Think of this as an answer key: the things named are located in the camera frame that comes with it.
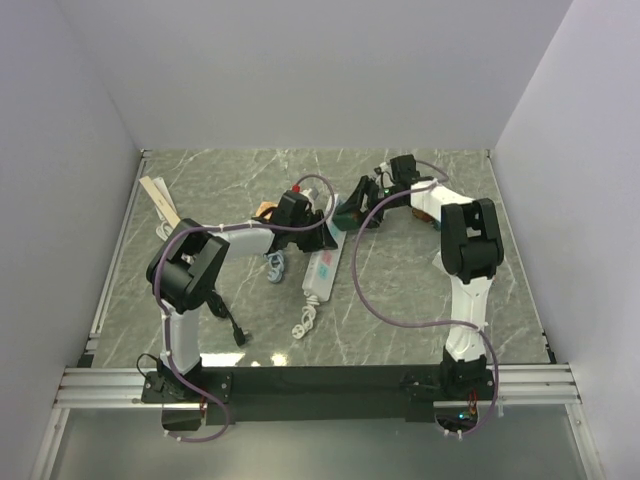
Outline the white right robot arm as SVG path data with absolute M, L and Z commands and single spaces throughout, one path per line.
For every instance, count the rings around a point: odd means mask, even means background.
M 448 187 L 448 175 L 418 170 L 412 154 L 382 163 L 364 175 L 348 199 L 336 207 L 333 223 L 342 231 L 377 228 L 384 212 L 409 207 L 439 227 L 440 249 L 434 264 L 451 281 L 451 320 L 434 388 L 460 399 L 495 385 L 487 369 L 492 354 L 485 336 L 490 287 L 504 260 L 504 247 L 494 202 L 473 199 Z

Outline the red-brown cube adapter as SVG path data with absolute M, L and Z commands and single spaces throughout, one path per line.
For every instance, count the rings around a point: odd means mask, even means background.
M 428 224 L 435 224 L 436 223 L 436 220 L 431 215 L 429 215 L 429 214 L 427 214 L 427 213 L 425 213 L 425 212 L 423 212 L 421 210 L 413 209 L 412 210 L 412 215 L 416 219 L 418 219 L 418 220 L 420 220 L 422 222 L 425 222 L 425 223 L 428 223 Z

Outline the long white power strip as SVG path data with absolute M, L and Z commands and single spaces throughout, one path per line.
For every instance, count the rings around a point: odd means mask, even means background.
M 312 253 L 302 282 L 303 293 L 320 303 L 330 299 L 346 239 L 346 233 L 336 227 L 332 217 L 326 225 L 337 248 Z

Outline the beige power strip red sockets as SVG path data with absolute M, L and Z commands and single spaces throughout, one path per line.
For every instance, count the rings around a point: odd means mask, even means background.
M 139 179 L 140 185 L 146 191 L 151 198 L 154 206 L 161 213 L 164 220 L 172 227 L 175 228 L 181 221 L 174 208 L 169 204 L 162 192 L 157 188 L 153 180 L 148 177 L 142 177 Z

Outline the small white power strip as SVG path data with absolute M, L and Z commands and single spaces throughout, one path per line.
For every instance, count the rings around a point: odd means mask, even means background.
M 151 198 L 160 221 L 156 227 L 156 235 L 160 239 L 166 240 L 173 231 L 169 212 L 175 212 L 175 205 L 162 177 L 153 178 L 151 183 Z

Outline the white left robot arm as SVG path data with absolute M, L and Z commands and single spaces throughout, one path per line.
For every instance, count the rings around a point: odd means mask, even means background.
M 285 248 L 295 245 L 308 254 L 302 286 L 307 303 L 292 335 L 300 339 L 313 328 L 317 305 L 330 298 L 345 240 L 333 220 L 340 205 L 338 195 L 330 196 L 325 209 L 315 208 L 314 202 L 313 190 L 292 187 L 276 205 L 242 224 L 214 227 L 184 218 L 175 225 L 146 272 L 161 312 L 163 335 L 149 384 L 164 382 L 166 392 L 179 402 L 197 394 L 212 395 L 202 366 L 199 317 L 201 308 L 207 307 L 218 318 L 233 318 L 216 289 L 227 260 L 261 257 L 269 282 L 279 283 L 286 270 Z

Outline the green cube adapter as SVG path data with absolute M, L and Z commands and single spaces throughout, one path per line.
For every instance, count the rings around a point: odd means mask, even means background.
M 340 231 L 356 231 L 362 224 L 362 218 L 357 212 L 336 213 L 333 216 L 333 223 Z

